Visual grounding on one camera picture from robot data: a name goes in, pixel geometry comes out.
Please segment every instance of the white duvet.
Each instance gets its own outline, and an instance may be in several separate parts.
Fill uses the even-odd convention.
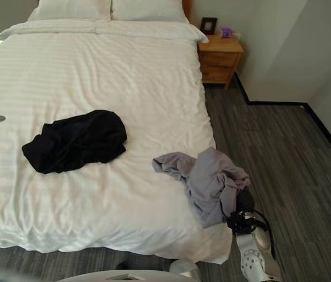
[[[232,234],[203,229],[181,182],[151,160],[214,145],[195,42],[186,23],[51,20],[4,31],[0,45],[0,247],[105,246],[222,263]],[[106,109],[127,152],[108,164],[39,174],[21,147],[44,123]]]

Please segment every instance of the gray shirt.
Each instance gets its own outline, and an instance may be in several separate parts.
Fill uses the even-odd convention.
[[[237,193],[250,184],[249,175],[242,168],[212,147],[197,159],[180,152],[157,157],[153,167],[185,184],[204,228],[226,222],[236,210]]]

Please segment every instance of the picture frame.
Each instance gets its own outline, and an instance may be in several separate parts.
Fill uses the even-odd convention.
[[[200,30],[206,35],[213,35],[218,18],[202,18]]]

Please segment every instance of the headboard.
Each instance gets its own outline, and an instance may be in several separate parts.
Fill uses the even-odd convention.
[[[184,13],[188,19],[190,19],[190,11],[192,4],[193,4],[193,0],[183,0]]]

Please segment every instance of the carpet floor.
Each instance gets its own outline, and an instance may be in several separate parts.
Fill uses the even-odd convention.
[[[331,145],[300,106],[249,106],[234,82],[206,88],[217,148],[251,176],[256,208],[274,233],[284,281],[331,281]],[[125,262],[132,269],[167,271],[172,260],[86,249],[41,254],[0,249],[0,267],[44,281],[102,270]],[[223,265],[198,263],[206,282],[245,282],[236,244]]]

